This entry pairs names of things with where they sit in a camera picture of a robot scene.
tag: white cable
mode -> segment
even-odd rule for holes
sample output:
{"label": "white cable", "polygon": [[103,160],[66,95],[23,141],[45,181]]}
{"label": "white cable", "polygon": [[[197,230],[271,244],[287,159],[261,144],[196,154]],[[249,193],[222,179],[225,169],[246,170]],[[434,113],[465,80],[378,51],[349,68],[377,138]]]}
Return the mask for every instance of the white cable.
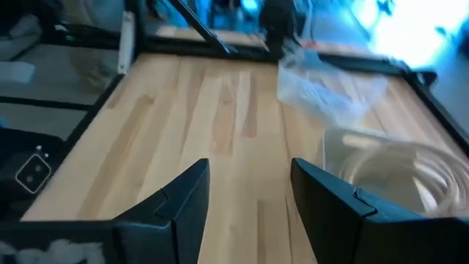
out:
{"label": "white cable", "polygon": [[419,180],[437,202],[423,216],[469,216],[469,166],[442,150],[413,142],[381,144],[352,154],[339,173],[351,184],[376,175]]}

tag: wooden surface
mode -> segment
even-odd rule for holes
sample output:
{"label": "wooden surface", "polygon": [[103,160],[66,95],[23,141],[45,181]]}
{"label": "wooden surface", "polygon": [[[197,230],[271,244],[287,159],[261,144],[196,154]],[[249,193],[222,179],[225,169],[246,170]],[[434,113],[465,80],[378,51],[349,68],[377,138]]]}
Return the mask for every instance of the wooden surface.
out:
{"label": "wooden surface", "polygon": [[[279,103],[276,79],[275,65],[140,56],[23,220],[111,219],[209,158],[199,263],[314,263],[289,165],[315,161],[327,127]],[[397,78],[359,128],[459,154]]]}

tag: clear plastic bag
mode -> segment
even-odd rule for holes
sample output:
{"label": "clear plastic bag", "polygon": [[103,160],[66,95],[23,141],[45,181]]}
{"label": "clear plastic bag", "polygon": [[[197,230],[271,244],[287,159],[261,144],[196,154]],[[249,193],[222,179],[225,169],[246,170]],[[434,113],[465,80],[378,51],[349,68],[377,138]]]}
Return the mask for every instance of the clear plastic bag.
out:
{"label": "clear plastic bag", "polygon": [[279,62],[277,98],[334,125],[353,125],[387,87],[383,76],[351,76],[322,62],[316,51],[299,49]]}

